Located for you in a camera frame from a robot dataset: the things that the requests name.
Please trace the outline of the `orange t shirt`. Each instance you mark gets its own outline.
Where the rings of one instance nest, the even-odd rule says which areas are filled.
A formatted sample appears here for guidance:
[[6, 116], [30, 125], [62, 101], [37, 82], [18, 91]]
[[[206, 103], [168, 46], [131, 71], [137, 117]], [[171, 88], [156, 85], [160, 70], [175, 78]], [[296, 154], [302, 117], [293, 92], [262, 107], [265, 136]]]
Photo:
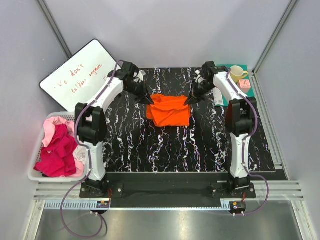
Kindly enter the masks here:
[[187, 97], [153, 94], [154, 104], [147, 105], [146, 118], [156, 127], [188, 127], [191, 118], [191, 106], [185, 105]]

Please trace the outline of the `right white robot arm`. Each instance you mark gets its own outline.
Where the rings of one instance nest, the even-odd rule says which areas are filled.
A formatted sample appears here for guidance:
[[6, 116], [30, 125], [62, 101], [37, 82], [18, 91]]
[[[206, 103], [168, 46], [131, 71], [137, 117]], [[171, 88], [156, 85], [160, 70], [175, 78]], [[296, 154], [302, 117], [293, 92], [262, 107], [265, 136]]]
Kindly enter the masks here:
[[239, 198], [250, 188], [249, 146], [258, 128], [257, 101], [248, 97], [232, 80], [231, 69], [205, 62], [197, 71], [184, 105], [197, 104], [209, 91], [217, 88], [228, 101], [225, 127], [231, 137], [231, 164], [226, 190], [232, 198]]

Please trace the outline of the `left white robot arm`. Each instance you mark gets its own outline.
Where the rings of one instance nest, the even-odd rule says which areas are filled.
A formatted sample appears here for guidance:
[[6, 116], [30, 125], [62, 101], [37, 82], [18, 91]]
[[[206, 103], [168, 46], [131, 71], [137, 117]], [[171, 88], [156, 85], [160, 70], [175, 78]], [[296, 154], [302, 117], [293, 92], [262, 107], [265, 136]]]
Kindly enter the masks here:
[[75, 106], [75, 141], [85, 148], [87, 157], [87, 173], [83, 181], [97, 198], [103, 198], [108, 193], [103, 162], [103, 141], [108, 130], [105, 113], [123, 91], [134, 95], [139, 104], [153, 105], [144, 75], [132, 62], [119, 60], [98, 93], [88, 102]]

